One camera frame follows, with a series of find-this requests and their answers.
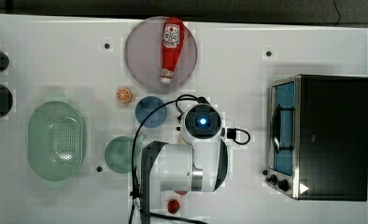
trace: pink plate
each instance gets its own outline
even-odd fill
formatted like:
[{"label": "pink plate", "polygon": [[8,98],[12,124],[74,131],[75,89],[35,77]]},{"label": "pink plate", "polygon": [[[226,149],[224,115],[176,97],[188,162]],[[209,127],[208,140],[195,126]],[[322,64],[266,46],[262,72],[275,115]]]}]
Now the pink plate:
[{"label": "pink plate", "polygon": [[168,93],[190,78],[197,60],[197,48],[186,28],[183,48],[170,84],[161,82],[163,24],[167,17],[153,17],[138,24],[125,45],[125,61],[132,76],[150,91]]}]

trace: red object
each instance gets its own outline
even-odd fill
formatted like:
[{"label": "red object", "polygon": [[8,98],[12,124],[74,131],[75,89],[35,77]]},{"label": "red object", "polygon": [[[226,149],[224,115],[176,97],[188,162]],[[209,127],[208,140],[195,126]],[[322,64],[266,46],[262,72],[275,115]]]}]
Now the red object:
[{"label": "red object", "polygon": [[180,203],[178,200],[171,200],[167,204],[167,211],[169,211],[170,214],[175,214],[180,209]]},{"label": "red object", "polygon": [[161,82],[169,84],[184,42],[185,26],[182,20],[169,17],[163,25]]},{"label": "red object", "polygon": [[183,195],[186,195],[188,192],[187,191],[183,191],[183,190],[175,190],[175,193],[183,196]]}]

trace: white table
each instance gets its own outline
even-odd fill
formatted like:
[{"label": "white table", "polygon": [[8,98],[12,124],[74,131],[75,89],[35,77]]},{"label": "white table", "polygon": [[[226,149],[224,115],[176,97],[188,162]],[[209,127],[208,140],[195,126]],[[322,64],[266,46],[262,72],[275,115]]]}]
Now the white table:
[{"label": "white table", "polygon": [[[15,105],[0,119],[0,223],[126,223],[128,175],[108,170],[104,149],[114,136],[134,133],[135,103],[145,91],[123,60],[126,37],[140,21],[0,15],[0,50],[11,64],[0,83]],[[230,173],[215,193],[190,193],[182,215],[208,223],[367,223],[366,202],[294,201],[262,180],[266,159],[266,103],[273,80],[297,74],[368,77],[368,29],[188,22],[198,44],[198,64],[181,93],[207,97],[223,117],[250,130],[246,147],[230,147]],[[109,43],[111,49],[104,49]],[[272,57],[265,56],[271,50]],[[119,86],[136,99],[120,105]],[[87,122],[87,154],[64,184],[43,182],[31,170],[27,123],[34,109],[63,97]],[[177,112],[144,130],[148,140],[175,142]],[[97,173],[102,165],[104,171]]]}]

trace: ketchup bottle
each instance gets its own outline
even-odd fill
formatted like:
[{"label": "ketchup bottle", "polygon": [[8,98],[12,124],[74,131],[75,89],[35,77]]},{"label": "ketchup bottle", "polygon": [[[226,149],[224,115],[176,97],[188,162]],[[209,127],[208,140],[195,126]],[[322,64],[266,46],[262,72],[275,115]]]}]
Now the ketchup bottle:
[{"label": "ketchup bottle", "polygon": [[182,20],[169,17],[163,25],[161,82],[172,81],[184,42],[185,26]]}]

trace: orange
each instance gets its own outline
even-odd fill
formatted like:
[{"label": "orange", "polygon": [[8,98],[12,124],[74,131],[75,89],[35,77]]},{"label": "orange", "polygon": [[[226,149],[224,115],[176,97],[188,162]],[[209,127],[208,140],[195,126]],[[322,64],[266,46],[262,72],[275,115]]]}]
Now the orange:
[{"label": "orange", "polygon": [[117,91],[117,99],[121,104],[129,103],[132,100],[132,93],[128,88],[122,87]]}]

